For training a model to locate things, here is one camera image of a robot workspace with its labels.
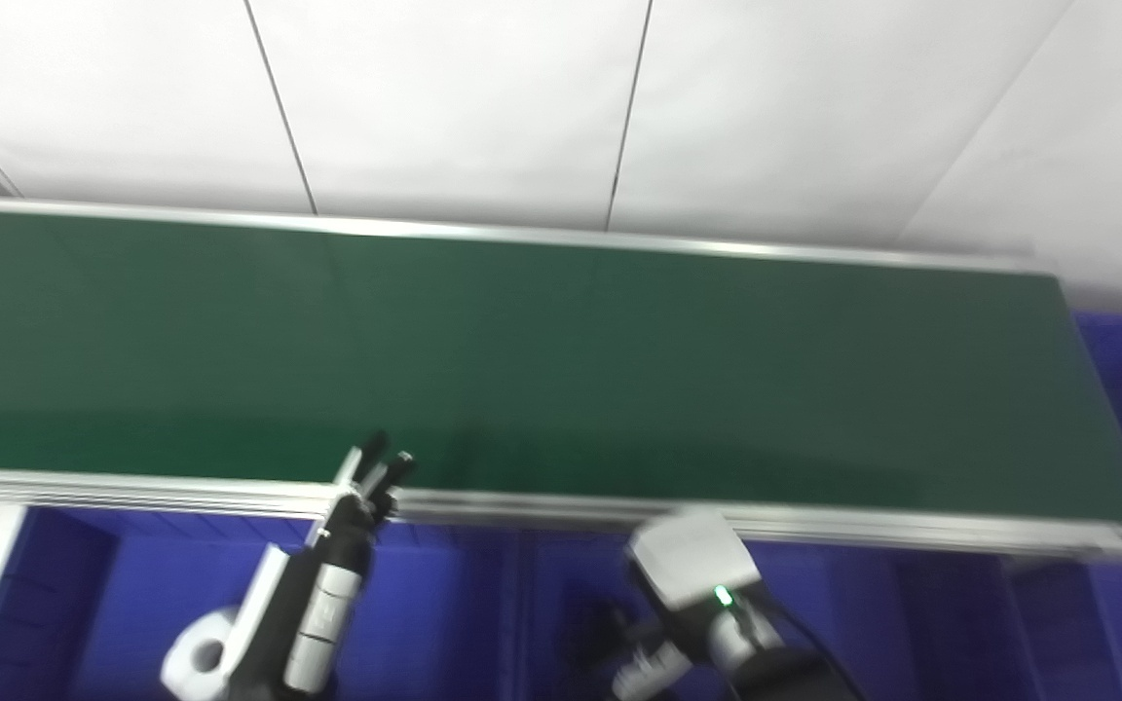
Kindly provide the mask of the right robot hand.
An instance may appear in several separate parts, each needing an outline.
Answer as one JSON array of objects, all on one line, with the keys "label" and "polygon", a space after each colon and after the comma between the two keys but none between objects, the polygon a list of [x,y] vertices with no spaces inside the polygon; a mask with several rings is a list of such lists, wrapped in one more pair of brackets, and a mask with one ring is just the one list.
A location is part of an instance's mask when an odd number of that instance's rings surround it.
[{"label": "right robot hand", "polygon": [[627,555],[657,630],[615,672],[611,698],[655,700],[695,666],[718,671],[736,700],[757,695],[785,643],[760,569],[725,516],[708,507],[655,516],[632,533]]}]

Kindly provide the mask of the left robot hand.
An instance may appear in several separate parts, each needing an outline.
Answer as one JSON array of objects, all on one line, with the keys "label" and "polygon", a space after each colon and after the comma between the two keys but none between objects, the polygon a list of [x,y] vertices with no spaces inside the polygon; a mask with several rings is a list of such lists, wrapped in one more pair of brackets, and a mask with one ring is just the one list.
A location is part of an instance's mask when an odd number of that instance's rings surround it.
[{"label": "left robot hand", "polygon": [[384,456],[390,444],[377,430],[346,456],[338,494],[306,542],[284,553],[261,615],[228,674],[227,700],[333,700],[337,660],[371,575],[383,525],[397,511],[393,489],[417,462]]}]

